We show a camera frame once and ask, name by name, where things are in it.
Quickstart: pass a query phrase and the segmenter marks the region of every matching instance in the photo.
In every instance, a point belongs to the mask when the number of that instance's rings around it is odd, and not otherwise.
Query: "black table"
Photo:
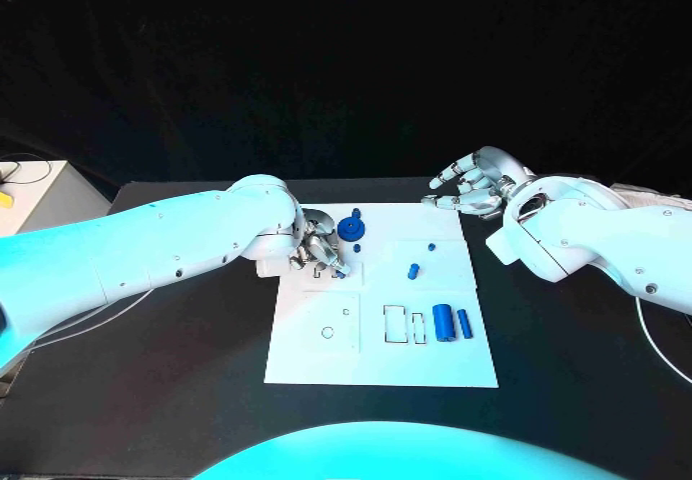
[[[288,186],[304,203],[411,202],[427,181]],[[228,185],[130,184],[113,212]],[[281,434],[389,420],[506,436],[627,477],[689,478],[692,385],[646,342],[633,299],[591,267],[558,284],[505,267],[484,246],[499,221],[461,223],[499,389],[265,385],[278,279],[238,259],[29,356],[0,408],[0,472],[185,477]],[[645,302],[645,316],[692,365],[682,315]]]

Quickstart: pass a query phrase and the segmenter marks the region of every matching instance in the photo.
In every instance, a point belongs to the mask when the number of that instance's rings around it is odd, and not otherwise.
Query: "black backdrop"
[[[688,2],[221,3],[3,1],[0,151],[123,184],[433,176],[490,144],[692,194]]]

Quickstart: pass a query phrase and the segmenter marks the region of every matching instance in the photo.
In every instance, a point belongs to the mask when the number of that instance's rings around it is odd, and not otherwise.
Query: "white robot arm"
[[[536,178],[493,147],[459,160],[431,188],[463,172],[461,195],[428,196],[423,203],[487,218],[502,213],[506,200],[503,226],[486,241],[506,265],[522,260],[551,282],[594,265],[630,295],[692,313],[692,211],[672,205],[632,208],[584,178]]]
[[[258,260],[260,276],[290,268],[293,252],[294,265],[320,261],[348,274],[332,232],[332,219],[303,211],[286,183],[254,175],[226,191],[0,238],[0,369],[65,319],[239,255]]]

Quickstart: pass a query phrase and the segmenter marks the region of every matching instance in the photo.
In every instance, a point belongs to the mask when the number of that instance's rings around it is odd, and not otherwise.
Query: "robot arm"
[[[65,319],[241,255],[288,267],[299,247],[324,244],[329,266],[348,274],[322,238],[327,233],[329,226],[316,229],[316,222],[306,221],[284,182],[255,175],[228,191],[0,238],[0,368]]]
[[[490,213],[502,212],[502,200],[508,202],[503,227],[486,241],[500,261],[510,264],[522,260],[551,282],[584,265],[594,265],[630,295],[692,313],[692,212],[669,205],[630,208],[611,189],[583,178],[536,180],[532,174],[521,178],[516,159],[509,154],[500,158],[506,161],[500,173],[506,170],[512,177],[497,176],[497,163],[490,174],[480,175],[492,185],[487,196],[499,199],[497,210]],[[487,164],[483,168],[480,163],[476,165],[483,173]],[[441,178],[450,179],[447,170],[433,179],[433,188]],[[479,208],[474,199],[467,198],[476,191],[456,197],[451,205],[463,213],[483,216],[487,208]],[[423,203],[434,204],[437,199],[437,206],[446,208],[447,202],[440,203],[444,198],[425,197]]]

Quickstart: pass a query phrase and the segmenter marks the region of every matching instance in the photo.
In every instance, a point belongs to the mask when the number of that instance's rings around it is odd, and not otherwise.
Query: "yellow object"
[[[0,207],[12,208],[15,204],[15,199],[6,193],[0,192]]]

